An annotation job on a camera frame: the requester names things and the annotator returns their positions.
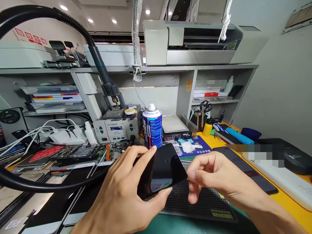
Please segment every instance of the white bottle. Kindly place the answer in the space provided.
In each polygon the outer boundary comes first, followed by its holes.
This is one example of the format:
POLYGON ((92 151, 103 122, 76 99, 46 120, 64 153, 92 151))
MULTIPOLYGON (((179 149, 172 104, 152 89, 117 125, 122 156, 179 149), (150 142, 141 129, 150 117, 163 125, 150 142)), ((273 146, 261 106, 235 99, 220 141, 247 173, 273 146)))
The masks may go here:
POLYGON ((86 121, 85 123, 85 135, 88 138, 88 141, 90 143, 90 145, 97 145, 98 144, 98 139, 95 135, 95 130, 94 128, 91 127, 91 124, 89 123, 89 121, 86 121))
POLYGON ((234 81, 234 76, 231 76, 230 79, 228 80, 227 84, 225 85, 223 92, 225 92, 225 93, 231 92, 233 85, 234 85, 233 81, 234 81))

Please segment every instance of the laminating machine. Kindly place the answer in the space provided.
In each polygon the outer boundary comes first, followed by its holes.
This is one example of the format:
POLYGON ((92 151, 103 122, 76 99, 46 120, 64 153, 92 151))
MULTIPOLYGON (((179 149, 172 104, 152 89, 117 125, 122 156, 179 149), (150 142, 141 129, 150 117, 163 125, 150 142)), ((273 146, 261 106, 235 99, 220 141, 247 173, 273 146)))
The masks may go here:
POLYGON ((229 24, 226 40, 218 42, 222 27, 221 23, 144 20, 146 64, 252 63, 269 40, 256 27, 229 24))

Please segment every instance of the spray can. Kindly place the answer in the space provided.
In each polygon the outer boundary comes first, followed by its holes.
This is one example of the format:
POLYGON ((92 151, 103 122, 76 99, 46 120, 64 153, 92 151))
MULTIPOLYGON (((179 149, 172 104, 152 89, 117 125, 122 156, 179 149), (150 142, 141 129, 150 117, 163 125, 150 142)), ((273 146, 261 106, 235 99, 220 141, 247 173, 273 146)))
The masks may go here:
POLYGON ((146 111, 143 112, 143 129, 146 148, 156 145, 160 148, 163 144, 163 118, 162 112, 157 110, 153 103, 149 104, 146 111))

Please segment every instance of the white wall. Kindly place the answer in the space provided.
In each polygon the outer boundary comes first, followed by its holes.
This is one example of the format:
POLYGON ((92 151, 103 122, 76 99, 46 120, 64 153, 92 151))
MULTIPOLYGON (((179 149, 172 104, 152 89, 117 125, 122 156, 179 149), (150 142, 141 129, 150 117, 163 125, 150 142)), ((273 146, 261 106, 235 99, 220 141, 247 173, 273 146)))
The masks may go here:
POLYGON ((234 0, 231 21, 270 35, 233 124, 282 138, 312 156, 312 26, 281 34, 291 12, 310 1, 234 0))
MULTIPOLYGON (((17 5, 35 5, 31 0, 1 0, 0 11, 17 5)), ((18 28, 41 36, 46 40, 56 41, 70 41, 76 47, 76 43, 79 44, 79 48, 82 50, 82 45, 85 44, 84 37, 72 27, 50 18, 32 19, 17 26, 18 28)), ((18 41, 16 35, 11 30, 8 32, 1 41, 18 41)))

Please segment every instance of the ceiling light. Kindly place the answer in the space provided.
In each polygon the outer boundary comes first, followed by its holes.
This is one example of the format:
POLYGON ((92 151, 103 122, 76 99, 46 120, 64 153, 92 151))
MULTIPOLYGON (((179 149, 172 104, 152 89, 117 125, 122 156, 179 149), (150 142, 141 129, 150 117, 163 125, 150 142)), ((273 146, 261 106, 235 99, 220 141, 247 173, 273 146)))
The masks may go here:
POLYGON ((66 6, 60 5, 60 8, 62 8, 63 10, 68 10, 66 6))

